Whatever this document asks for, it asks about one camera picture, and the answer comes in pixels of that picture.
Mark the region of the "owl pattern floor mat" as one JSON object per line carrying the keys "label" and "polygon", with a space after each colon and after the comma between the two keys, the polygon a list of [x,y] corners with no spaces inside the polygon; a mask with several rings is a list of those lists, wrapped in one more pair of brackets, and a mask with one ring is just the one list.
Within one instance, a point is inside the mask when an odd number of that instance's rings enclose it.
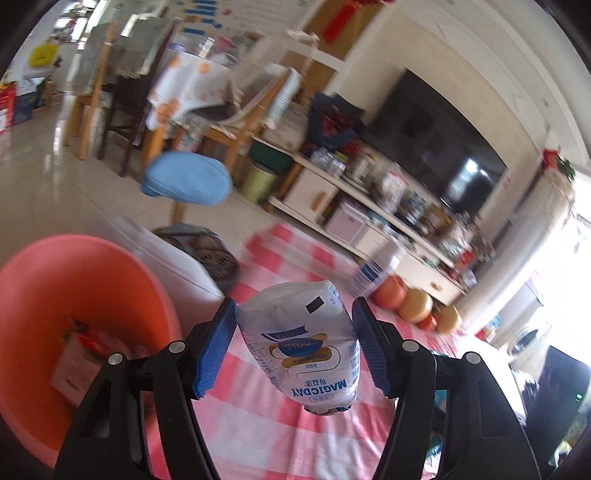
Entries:
{"label": "owl pattern floor mat", "polygon": [[238,259],[213,231],[176,223],[153,229],[152,233],[197,260],[223,294],[228,294],[235,285],[239,274]]}

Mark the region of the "white cushion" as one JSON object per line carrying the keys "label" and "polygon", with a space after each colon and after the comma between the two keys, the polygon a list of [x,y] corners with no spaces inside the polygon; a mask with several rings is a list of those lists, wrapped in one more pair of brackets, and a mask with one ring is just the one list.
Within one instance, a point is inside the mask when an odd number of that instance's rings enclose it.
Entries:
{"label": "white cushion", "polygon": [[147,266],[169,295],[183,337],[211,320],[224,300],[204,266],[129,217],[100,216],[88,233],[120,246]]}

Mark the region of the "light wooden dining chair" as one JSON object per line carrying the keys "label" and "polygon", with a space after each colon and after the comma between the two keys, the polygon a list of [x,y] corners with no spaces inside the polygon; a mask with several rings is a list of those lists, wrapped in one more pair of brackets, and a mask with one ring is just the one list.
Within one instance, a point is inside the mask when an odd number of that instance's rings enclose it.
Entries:
{"label": "light wooden dining chair", "polygon": [[211,156],[218,147],[223,147],[221,163],[233,175],[239,156],[249,148],[252,135],[262,127],[273,101],[293,73],[293,68],[270,64],[270,69],[260,73],[242,91],[238,111],[204,131],[197,152]]}

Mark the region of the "white lace covered appliance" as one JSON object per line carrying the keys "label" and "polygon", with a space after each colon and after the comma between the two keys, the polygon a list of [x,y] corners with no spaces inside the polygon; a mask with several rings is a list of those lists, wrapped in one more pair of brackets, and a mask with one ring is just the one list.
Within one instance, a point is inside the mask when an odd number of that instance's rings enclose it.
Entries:
{"label": "white lace covered appliance", "polygon": [[575,193],[569,180],[547,169],[514,217],[477,285],[456,302],[462,330],[473,334],[489,323],[531,274],[534,260],[563,228]]}

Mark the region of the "white Magicday pouch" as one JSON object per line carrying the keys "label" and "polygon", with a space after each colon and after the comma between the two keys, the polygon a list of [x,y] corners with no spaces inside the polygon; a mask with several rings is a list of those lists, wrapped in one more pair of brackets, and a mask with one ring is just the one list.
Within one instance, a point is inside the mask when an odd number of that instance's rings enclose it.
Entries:
{"label": "white Magicday pouch", "polygon": [[351,408],[361,348],[332,282],[266,288],[238,306],[236,320],[249,352],[283,395],[318,416]]}

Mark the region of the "red chinese knot decoration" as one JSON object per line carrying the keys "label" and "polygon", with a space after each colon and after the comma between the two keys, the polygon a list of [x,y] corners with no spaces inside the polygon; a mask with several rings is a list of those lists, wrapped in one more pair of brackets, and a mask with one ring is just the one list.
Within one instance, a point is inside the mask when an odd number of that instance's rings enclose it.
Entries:
{"label": "red chinese knot decoration", "polygon": [[346,26],[351,22],[353,16],[356,15],[357,11],[363,9],[365,7],[373,6],[373,5],[388,5],[393,4],[394,0],[351,0],[346,2],[344,6],[342,6],[337,14],[329,20],[329,23],[325,25],[325,29],[322,30],[322,38],[324,38],[325,42],[328,44],[334,44],[335,41],[339,38],[339,35],[342,34],[342,30],[346,28]]}

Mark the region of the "dining table orange-print cloth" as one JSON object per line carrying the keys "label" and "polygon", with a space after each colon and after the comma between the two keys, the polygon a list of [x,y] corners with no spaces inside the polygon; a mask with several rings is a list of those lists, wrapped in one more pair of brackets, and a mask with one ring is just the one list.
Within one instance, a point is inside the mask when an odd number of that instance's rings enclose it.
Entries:
{"label": "dining table orange-print cloth", "polygon": [[148,95],[146,128],[157,130],[184,113],[222,105],[231,69],[186,52],[175,52]]}

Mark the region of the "red cartoon snack packet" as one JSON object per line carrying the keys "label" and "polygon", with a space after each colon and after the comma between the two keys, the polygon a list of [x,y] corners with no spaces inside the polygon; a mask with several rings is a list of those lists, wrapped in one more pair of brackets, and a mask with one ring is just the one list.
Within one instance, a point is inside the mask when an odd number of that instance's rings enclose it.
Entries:
{"label": "red cartoon snack packet", "polygon": [[148,350],[143,345],[129,346],[103,331],[74,321],[62,336],[62,353],[51,379],[52,387],[78,407],[103,363],[113,353],[135,359],[147,356]]}

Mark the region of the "pink storage box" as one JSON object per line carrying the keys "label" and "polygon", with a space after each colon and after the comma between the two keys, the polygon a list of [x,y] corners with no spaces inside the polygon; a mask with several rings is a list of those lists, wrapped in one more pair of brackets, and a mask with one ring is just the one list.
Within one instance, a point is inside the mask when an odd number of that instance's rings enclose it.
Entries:
{"label": "pink storage box", "polygon": [[342,242],[354,245],[367,230],[367,210],[356,203],[342,200],[325,223],[325,231]]}

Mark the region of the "green waste bin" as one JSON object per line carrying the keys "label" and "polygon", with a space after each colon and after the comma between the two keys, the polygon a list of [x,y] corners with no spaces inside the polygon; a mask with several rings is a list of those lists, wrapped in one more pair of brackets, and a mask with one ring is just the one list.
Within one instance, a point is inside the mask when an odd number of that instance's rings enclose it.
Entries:
{"label": "green waste bin", "polygon": [[240,193],[249,201],[259,203],[270,193],[279,175],[259,163],[252,163],[246,172]]}

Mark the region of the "dark blue flower bouquet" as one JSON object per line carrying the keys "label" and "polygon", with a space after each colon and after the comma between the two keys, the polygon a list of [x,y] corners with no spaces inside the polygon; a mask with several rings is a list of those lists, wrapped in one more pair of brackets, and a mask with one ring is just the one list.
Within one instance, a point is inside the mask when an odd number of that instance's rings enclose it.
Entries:
{"label": "dark blue flower bouquet", "polygon": [[301,154],[311,157],[320,149],[335,152],[356,140],[365,128],[363,109],[339,94],[315,93],[308,109],[308,127]]}

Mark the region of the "red apple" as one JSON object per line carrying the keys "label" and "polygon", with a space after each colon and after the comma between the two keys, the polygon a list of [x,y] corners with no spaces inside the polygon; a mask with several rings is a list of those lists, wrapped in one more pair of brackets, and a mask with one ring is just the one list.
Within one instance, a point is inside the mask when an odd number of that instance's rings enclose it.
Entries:
{"label": "red apple", "polygon": [[370,295],[370,298],[384,310],[397,310],[404,303],[407,293],[405,281],[398,275],[391,275]]}

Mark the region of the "yellow pear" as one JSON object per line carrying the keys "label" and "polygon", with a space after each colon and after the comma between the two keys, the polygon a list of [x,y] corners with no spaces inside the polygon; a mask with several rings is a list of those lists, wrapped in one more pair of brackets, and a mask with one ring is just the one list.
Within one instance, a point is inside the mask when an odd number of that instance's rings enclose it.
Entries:
{"label": "yellow pear", "polygon": [[442,335],[449,335],[454,333],[463,324],[463,319],[458,309],[453,305],[445,306],[444,308],[442,308],[439,311],[436,320],[436,330]]}
{"label": "yellow pear", "polygon": [[422,289],[413,288],[407,292],[406,298],[398,308],[398,315],[405,321],[418,324],[432,312],[433,299]]}

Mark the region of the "pink plastic basin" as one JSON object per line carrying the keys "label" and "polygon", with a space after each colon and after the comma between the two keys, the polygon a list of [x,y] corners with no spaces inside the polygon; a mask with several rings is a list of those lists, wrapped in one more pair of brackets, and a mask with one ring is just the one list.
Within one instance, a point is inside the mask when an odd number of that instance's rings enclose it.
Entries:
{"label": "pink plastic basin", "polygon": [[1,269],[1,417],[48,467],[74,415],[51,379],[76,322],[151,354],[181,336],[155,275],[109,241],[57,235],[15,254]]}

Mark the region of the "blue cushioned stool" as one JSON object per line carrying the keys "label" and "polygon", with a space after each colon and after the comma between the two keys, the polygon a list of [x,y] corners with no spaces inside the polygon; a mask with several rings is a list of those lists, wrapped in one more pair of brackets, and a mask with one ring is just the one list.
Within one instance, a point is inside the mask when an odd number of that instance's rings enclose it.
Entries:
{"label": "blue cushioned stool", "polygon": [[232,191],[224,163],[189,151],[168,151],[144,170],[140,190],[150,197],[178,203],[215,206]]}

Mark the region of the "washing machine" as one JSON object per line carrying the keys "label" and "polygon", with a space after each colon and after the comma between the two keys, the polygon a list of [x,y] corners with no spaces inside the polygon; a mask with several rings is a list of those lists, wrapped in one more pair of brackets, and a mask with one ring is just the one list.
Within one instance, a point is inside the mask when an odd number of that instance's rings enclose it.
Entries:
{"label": "washing machine", "polygon": [[546,334],[547,329],[547,323],[536,318],[521,327],[505,345],[509,362],[512,363],[528,353]]}

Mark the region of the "white TV cabinet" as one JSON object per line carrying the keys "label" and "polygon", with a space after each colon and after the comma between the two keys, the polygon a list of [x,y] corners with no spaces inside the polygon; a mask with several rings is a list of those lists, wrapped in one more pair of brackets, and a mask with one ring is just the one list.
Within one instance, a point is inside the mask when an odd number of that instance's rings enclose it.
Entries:
{"label": "white TV cabinet", "polygon": [[279,190],[270,195],[271,206],[359,260],[397,240],[406,252],[398,274],[409,286],[425,290],[444,305],[466,294],[449,275],[452,260],[432,242],[387,213],[345,177],[332,176],[301,155],[294,154],[293,159]]}

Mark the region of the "white milk bottle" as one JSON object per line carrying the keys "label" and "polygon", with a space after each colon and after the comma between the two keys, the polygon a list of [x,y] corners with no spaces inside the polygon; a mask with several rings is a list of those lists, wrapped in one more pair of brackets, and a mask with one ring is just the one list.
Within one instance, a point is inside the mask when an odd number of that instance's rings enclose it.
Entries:
{"label": "white milk bottle", "polygon": [[406,250],[401,243],[390,240],[356,270],[349,282],[349,293],[354,297],[372,294],[397,270],[405,256]]}

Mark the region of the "black flat television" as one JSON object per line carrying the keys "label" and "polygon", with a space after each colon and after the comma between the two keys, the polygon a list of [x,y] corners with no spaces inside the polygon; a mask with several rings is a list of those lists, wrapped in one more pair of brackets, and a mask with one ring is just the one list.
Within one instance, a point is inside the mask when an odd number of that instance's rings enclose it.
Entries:
{"label": "black flat television", "polygon": [[506,171],[472,123],[410,70],[366,127],[363,141],[398,163],[453,213],[471,218]]}

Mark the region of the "pink checkered tablecloth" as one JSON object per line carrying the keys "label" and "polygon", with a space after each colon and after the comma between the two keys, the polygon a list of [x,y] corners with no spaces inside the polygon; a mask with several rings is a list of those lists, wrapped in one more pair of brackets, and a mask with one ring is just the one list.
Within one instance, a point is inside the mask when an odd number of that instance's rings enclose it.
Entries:
{"label": "pink checkered tablecloth", "polygon": [[[301,230],[277,223],[240,252],[230,296],[242,303],[284,282],[339,285],[353,262]],[[394,404],[361,369],[358,398],[345,413],[308,413],[280,393],[236,334],[216,382],[193,404],[214,466],[223,479],[370,479],[394,420]]]}

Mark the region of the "dark wooden chair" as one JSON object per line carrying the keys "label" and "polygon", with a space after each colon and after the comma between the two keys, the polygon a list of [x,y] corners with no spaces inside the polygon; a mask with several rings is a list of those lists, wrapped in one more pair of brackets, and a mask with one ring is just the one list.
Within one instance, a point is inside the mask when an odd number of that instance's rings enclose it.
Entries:
{"label": "dark wooden chair", "polygon": [[133,143],[145,120],[148,95],[155,83],[167,46],[179,24],[179,19],[150,17],[136,23],[128,37],[129,43],[117,68],[112,99],[104,117],[97,152],[97,158],[103,160],[109,133],[114,133],[127,142],[119,167],[120,177],[127,175]]}

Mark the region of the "blue cartoon face packet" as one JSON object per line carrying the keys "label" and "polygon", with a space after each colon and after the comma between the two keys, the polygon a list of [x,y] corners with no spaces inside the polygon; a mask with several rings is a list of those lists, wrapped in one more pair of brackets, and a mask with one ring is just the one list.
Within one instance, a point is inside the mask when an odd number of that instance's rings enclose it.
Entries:
{"label": "blue cartoon face packet", "polygon": [[446,409],[447,409],[447,391],[436,390],[434,397],[434,411],[432,419],[432,430],[430,434],[430,442],[427,451],[427,460],[439,455],[443,450],[443,442],[445,435],[446,424]]}

